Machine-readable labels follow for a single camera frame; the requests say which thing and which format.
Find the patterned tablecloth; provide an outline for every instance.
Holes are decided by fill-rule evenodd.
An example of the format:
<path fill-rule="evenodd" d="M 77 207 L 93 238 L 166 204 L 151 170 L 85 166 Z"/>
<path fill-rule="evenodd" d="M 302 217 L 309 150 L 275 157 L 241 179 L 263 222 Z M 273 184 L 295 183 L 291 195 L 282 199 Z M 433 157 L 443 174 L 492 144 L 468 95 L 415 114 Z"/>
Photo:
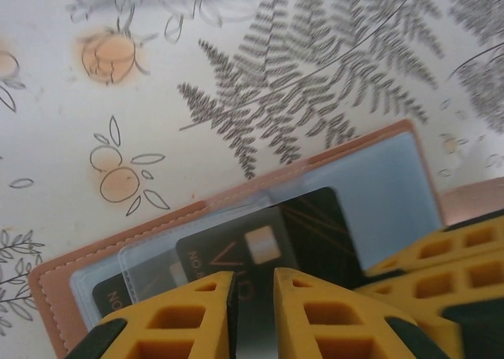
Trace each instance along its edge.
<path fill-rule="evenodd" d="M 0 357 L 40 261 L 404 117 L 504 176 L 504 0 L 0 0 Z"/>

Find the leather cover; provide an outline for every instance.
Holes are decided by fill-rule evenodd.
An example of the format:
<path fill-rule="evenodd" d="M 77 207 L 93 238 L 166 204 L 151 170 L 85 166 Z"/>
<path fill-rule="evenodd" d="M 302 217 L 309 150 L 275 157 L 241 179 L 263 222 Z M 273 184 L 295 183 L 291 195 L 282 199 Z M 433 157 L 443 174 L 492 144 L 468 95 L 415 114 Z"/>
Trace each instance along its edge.
<path fill-rule="evenodd" d="M 269 174 L 259 176 L 231 190 L 217 194 L 206 201 L 193 203 L 185 208 L 168 213 L 163 217 L 112 235 L 107 239 L 95 242 L 82 249 L 55 258 L 52 261 L 42 263 L 40 266 L 34 268 L 29 276 L 28 282 L 57 357 L 65 357 L 87 334 L 87 329 L 80 317 L 80 312 L 69 285 L 70 276 L 76 270 L 116 254 L 122 247 L 134 241 L 156 235 L 158 232 L 164 231 L 167 228 L 196 220 L 214 210 L 233 205 L 240 199 L 260 189 L 268 188 L 275 184 L 293 179 L 314 168 L 339 160 L 358 150 L 362 150 L 404 132 L 412 133 L 417 139 L 417 147 L 424 161 L 424 169 L 428 174 L 432 194 L 435 195 L 439 207 L 439 215 L 443 218 L 445 216 L 442 211 L 443 203 L 441 203 L 440 198 L 438 198 L 432 186 L 432 179 L 421 153 L 421 146 L 419 145 L 413 125 L 408 120 L 399 121 L 379 131 L 375 131 L 370 135 L 362 136 L 341 146 L 326 150 L 316 156 L 297 161 L 294 164 L 270 172 Z M 450 196 L 447 199 L 450 201 L 447 203 L 447 207 L 449 207 L 449 204 L 453 202 L 453 200 L 457 200 L 457 198 L 457 194 Z M 456 216 L 456 213 L 451 213 L 450 222 L 456 220 Z"/>

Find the stitching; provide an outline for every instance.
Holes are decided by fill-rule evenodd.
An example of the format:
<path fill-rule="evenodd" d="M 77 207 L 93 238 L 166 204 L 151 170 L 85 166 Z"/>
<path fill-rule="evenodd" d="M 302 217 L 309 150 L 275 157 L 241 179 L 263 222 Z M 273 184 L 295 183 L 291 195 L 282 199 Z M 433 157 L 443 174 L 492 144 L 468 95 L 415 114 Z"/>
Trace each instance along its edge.
<path fill-rule="evenodd" d="M 388 132 L 387 134 L 385 134 L 385 135 L 386 135 L 387 137 L 391 138 L 391 137 L 394 137 L 395 135 L 397 135 L 397 134 L 399 134 L 399 133 L 401 133 L 401 132 L 405 132 L 405 131 L 403 131 L 402 129 L 398 129 L 398 130 L 394 130 L 394 131 L 389 131 L 389 132 Z M 378 135 L 378 136 L 377 136 L 377 137 L 375 137 L 374 139 L 372 139 L 372 140 L 370 140 L 370 141 L 366 142 L 366 143 L 365 143 L 365 145 L 367 145 L 367 146 L 368 146 L 368 145 L 370 145 L 370 144 L 371 144 L 371 145 L 373 145 L 373 144 L 375 144 L 375 143 L 378 143 L 378 142 L 382 141 L 382 138 L 383 138 L 383 137 L 384 137 L 384 135 Z M 345 154 L 346 152 L 348 152 L 348 151 L 352 151 L 352 150 L 353 150 L 353 151 L 355 151 L 355 150 L 357 150 L 357 149 L 358 149 L 358 148 L 360 148 L 360 147 L 362 147 L 362 145 L 358 145 L 358 146 L 355 146 L 355 147 L 350 148 L 350 149 L 348 149 L 348 150 L 344 150 L 344 151 L 342 151 L 342 152 L 339 152 L 339 153 L 337 153 L 337 154 L 334 154 L 333 156 L 330 156 L 330 157 L 327 157 L 327 158 L 320 159 L 319 161 L 316 161 L 316 162 L 314 162 L 314 163 L 312 163 L 312 164 L 310 164 L 310 165 L 302 166 L 301 168 L 297 168 L 297 169 L 293 170 L 292 172 L 288 172 L 288 173 L 286 173 L 286 174 L 282 174 L 281 176 L 277 176 L 277 177 L 275 177 L 275 178 L 271 178 L 271 179 L 269 179 L 269 180 L 266 180 L 265 182 L 259 183 L 259 184 L 258 184 L 258 185 L 256 185 L 256 186 L 253 186 L 253 187 L 250 187 L 250 188 L 246 188 L 245 190 L 242 190 L 242 191 L 240 191 L 240 192 L 238 192 L 238 193 L 236 193 L 236 194 L 233 194 L 233 195 L 231 195 L 231 196 L 227 196 L 227 197 L 225 197 L 225 198 L 219 199 L 219 200 L 217 200 L 217 201 L 215 201 L 215 202 L 213 202 L 213 203 L 211 203 L 211 204 L 209 204 L 209 205 L 205 206 L 204 208 L 197 209 L 197 210 L 195 210 L 195 211 L 193 211 L 193 212 L 191 212 L 191 213 L 188 213 L 188 214 L 186 214 L 186 215 L 183 215 L 183 216 L 177 217 L 176 219 L 169 220 L 169 221 L 167 221 L 167 222 L 165 222 L 165 223 L 163 223 L 163 224 L 161 224 L 161 225 L 159 225 L 159 226 L 157 226 L 157 227 L 154 227 L 154 228 L 149 229 L 148 231 L 143 231 L 143 232 L 140 232 L 140 233 L 138 233 L 138 234 L 136 234 L 136 235 L 133 235 L 132 237 L 128 237 L 128 238 L 126 238 L 126 239 L 123 239 L 123 240 L 121 240 L 121 241 L 118 241 L 118 242 L 114 243 L 113 245 L 109 245 L 109 246 L 107 246 L 107 247 L 105 247 L 105 248 L 102 248 L 102 249 L 96 250 L 96 251 L 95 251 L 95 252 L 93 252 L 93 253 L 89 253 L 89 254 L 87 254 L 87 255 L 85 255 L 85 256 L 83 256 L 83 257 L 79 257 L 79 258 L 77 258 L 77 259 L 75 259 L 75 260 L 73 260 L 73 261 L 68 261 L 68 262 L 64 263 L 63 265 L 57 266 L 57 267 L 55 267 L 55 268 L 51 268 L 51 269 L 47 270 L 46 272 L 44 272 L 44 273 L 40 274 L 40 277 L 38 278 L 38 284 L 39 284 L 40 290 L 42 291 L 42 293 L 43 293 L 43 295 L 44 295 L 44 298 L 46 299 L 46 304 L 49 306 L 49 310 L 50 310 L 50 311 L 51 311 L 51 313 L 53 314 L 53 320 L 54 320 L 54 322 L 55 322 L 55 324 L 56 324 L 56 329 L 57 329 L 57 331 L 58 331 L 58 333 L 59 333 L 59 337 L 60 337 L 60 339 L 61 339 L 61 341 L 62 341 L 62 343 L 63 343 L 63 347 L 64 347 L 64 348 L 66 348 L 66 350 L 67 350 L 67 353 L 70 351 L 70 348 L 67 346 L 67 342 L 66 342 L 66 340 L 65 340 L 65 339 L 63 338 L 63 336 L 62 336 L 62 331 L 61 331 L 61 329 L 60 329 L 59 323 L 57 322 L 56 313 L 54 313 L 54 311 L 53 311 L 53 306 L 52 306 L 52 304 L 49 302 L 49 300 L 48 300 L 48 298 L 47 298 L 47 294 L 46 294 L 46 292 L 44 292 L 43 285 L 42 285 L 42 277 L 43 277 L 43 276 L 45 276 L 45 275 L 49 274 L 49 273 L 50 273 L 50 272 L 52 272 L 52 271 L 56 271 L 56 270 L 57 270 L 57 269 L 59 269 L 59 268 L 65 267 L 65 266 L 67 266 L 67 265 L 69 265 L 69 264 L 71 264 L 71 263 L 75 263 L 75 262 L 81 261 L 81 260 L 83 260 L 84 258 L 90 257 L 90 256 L 95 255 L 95 254 L 97 254 L 97 253 L 100 253 L 100 252 L 102 252 L 102 251 L 104 251 L 104 250 L 108 250 L 110 247 L 114 247 L 114 246 L 117 246 L 117 245 L 119 245 L 119 244 L 121 244 L 121 243 L 125 243 L 125 242 L 127 242 L 127 241 L 129 241 L 129 240 L 131 240 L 131 239 L 134 239 L 134 238 L 136 238 L 136 237 L 139 237 L 139 236 L 145 235 L 145 234 L 150 233 L 150 232 L 152 232 L 152 231 L 155 231 L 155 230 L 157 230 L 157 229 L 159 229 L 159 228 L 164 228 L 164 227 L 166 227 L 167 225 L 170 225 L 171 223 L 173 223 L 173 222 L 175 222 L 175 221 L 182 220 L 182 219 L 187 218 L 187 217 L 189 217 L 189 216 L 192 216 L 192 215 L 194 215 L 194 214 L 196 214 L 196 213 L 199 213 L 199 212 L 205 211 L 206 209 L 209 209 L 210 207 L 213 207 L 213 206 L 216 206 L 216 205 L 220 205 L 220 204 L 223 204 L 223 203 L 225 203 L 225 202 L 228 202 L 228 201 L 231 201 L 231 200 L 233 200 L 233 199 L 236 199 L 236 198 L 238 198 L 240 195 L 245 194 L 245 193 L 248 193 L 248 192 L 250 192 L 250 191 L 255 191 L 255 190 L 257 190 L 258 188 L 263 187 L 264 185 L 267 185 L 267 184 L 269 184 L 269 183 L 276 182 L 277 180 L 281 180 L 281 179 L 283 179 L 283 178 L 287 178 L 288 176 L 295 175 L 295 174 L 297 174 L 297 173 L 299 173 L 299 172 L 302 172 L 303 170 L 305 170 L 305 169 L 307 169 L 307 168 L 312 168 L 312 167 L 314 167 L 315 165 L 317 165 L 317 164 L 319 164 L 319 163 L 321 163 L 321 162 L 324 162 L 324 161 L 331 161 L 331 160 L 332 160 L 333 158 L 335 158 L 335 157 L 342 156 L 342 155 L 344 155 L 344 154 Z"/>

